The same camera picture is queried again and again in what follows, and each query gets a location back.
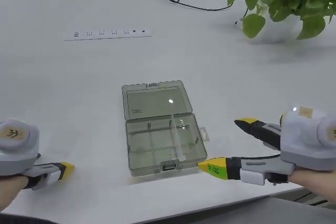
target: white power strip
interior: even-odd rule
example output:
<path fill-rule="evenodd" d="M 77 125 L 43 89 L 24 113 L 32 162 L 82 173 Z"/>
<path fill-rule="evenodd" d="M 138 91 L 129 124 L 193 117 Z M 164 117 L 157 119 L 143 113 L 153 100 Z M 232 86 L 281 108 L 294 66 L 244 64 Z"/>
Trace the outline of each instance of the white power strip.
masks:
<path fill-rule="evenodd" d="M 140 38 L 151 37 L 153 30 L 150 29 L 125 29 L 125 30 L 99 30 L 99 31 L 74 31 L 66 34 L 64 41 L 92 40 L 92 39 L 116 39 L 116 38 Z"/>

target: plastic storage box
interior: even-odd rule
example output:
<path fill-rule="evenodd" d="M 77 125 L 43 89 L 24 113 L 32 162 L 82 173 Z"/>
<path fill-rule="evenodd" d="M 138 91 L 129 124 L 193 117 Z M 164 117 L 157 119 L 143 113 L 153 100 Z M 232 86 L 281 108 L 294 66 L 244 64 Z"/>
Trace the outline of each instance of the plastic storage box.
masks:
<path fill-rule="evenodd" d="M 182 81 L 122 87 L 132 176 L 197 166 L 207 152 Z"/>

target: human hand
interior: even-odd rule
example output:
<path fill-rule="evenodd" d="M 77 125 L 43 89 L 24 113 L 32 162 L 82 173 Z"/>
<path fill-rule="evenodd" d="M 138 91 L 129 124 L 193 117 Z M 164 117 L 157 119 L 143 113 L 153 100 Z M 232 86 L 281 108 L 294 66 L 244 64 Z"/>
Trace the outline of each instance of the human hand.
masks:
<path fill-rule="evenodd" d="M 28 178 L 25 176 L 0 178 L 0 211 L 8 207 L 27 184 Z"/>
<path fill-rule="evenodd" d="M 336 170 L 320 172 L 299 168 L 288 176 L 288 181 L 303 186 L 328 201 L 336 202 Z"/>

